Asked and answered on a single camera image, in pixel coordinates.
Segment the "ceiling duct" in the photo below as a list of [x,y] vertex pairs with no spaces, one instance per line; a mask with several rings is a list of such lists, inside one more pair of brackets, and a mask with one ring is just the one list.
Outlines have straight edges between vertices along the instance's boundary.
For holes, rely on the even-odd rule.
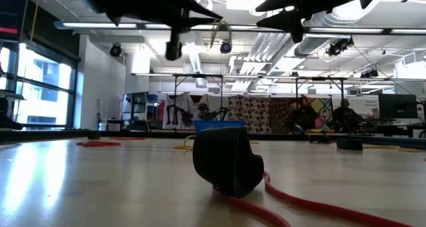
[[[194,34],[194,42],[186,43],[186,50],[194,73],[202,73],[200,60],[200,53],[204,50],[202,46],[202,34],[199,31]],[[204,78],[196,78],[195,84],[196,88],[207,88],[207,80]]]

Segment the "monitor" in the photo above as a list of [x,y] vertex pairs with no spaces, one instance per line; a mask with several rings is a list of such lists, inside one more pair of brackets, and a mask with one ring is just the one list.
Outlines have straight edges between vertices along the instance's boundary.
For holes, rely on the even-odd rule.
[[379,95],[380,118],[418,118],[415,95]]

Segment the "black object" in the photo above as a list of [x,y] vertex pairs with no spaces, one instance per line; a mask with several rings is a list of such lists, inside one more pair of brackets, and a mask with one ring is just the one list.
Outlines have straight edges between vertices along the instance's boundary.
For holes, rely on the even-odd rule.
[[345,38],[345,39],[339,39],[337,42],[330,44],[330,47],[328,50],[325,51],[327,55],[329,56],[338,56],[342,52],[346,51],[348,47],[352,46],[353,39],[351,38]]
[[[304,28],[301,19],[309,21],[312,15],[325,11],[331,13],[334,7],[355,0],[266,0],[256,8],[257,12],[283,9],[277,15],[265,18],[257,23],[259,27],[279,29],[290,32],[294,43],[303,39]],[[359,0],[362,9],[365,9],[373,0]],[[294,7],[292,11],[286,11],[286,7]]]
[[337,148],[344,150],[363,150],[361,139],[336,139]]
[[229,41],[223,41],[222,45],[220,46],[220,52],[222,54],[229,54],[232,51],[232,45]]
[[309,135],[309,142],[310,143],[317,142],[320,144],[330,144],[331,140],[330,140],[330,137],[325,134],[312,134],[312,135]]
[[373,78],[373,77],[378,77],[378,76],[379,76],[379,73],[377,72],[377,70],[373,69],[371,71],[361,73],[360,78]]
[[[182,56],[179,34],[189,32],[191,27],[211,24],[222,16],[204,8],[195,0],[85,0],[97,13],[106,13],[119,25],[122,17],[162,23],[171,27],[170,41],[166,44],[166,58],[175,61]],[[189,17],[195,11],[208,17]]]
[[380,118],[417,118],[415,95],[379,94]]
[[27,0],[0,0],[0,40],[19,41]]
[[244,127],[199,132],[192,156],[196,172],[222,194],[245,197],[263,177],[264,161],[253,154]]
[[114,43],[111,47],[111,50],[109,51],[109,53],[113,56],[113,57],[119,57],[122,53],[121,50],[121,44],[120,43]]

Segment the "window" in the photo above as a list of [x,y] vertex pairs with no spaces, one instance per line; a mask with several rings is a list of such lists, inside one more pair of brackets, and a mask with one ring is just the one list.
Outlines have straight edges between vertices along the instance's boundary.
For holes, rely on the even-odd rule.
[[0,90],[5,90],[5,89],[6,89],[6,78],[0,77]]
[[0,65],[4,72],[7,72],[9,70],[10,53],[10,50],[4,47],[0,50]]
[[17,93],[22,93],[25,101],[15,107],[17,122],[22,124],[67,123],[68,93],[29,83],[18,82]]
[[64,89],[70,88],[71,67],[28,49],[20,49],[19,55],[18,76]]

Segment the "computer screen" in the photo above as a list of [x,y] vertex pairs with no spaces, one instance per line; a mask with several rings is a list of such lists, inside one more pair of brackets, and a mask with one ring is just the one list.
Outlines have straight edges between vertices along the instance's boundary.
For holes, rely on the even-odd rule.
[[379,95],[380,118],[418,118],[415,95]]
[[19,40],[26,2],[27,0],[0,0],[0,40]]

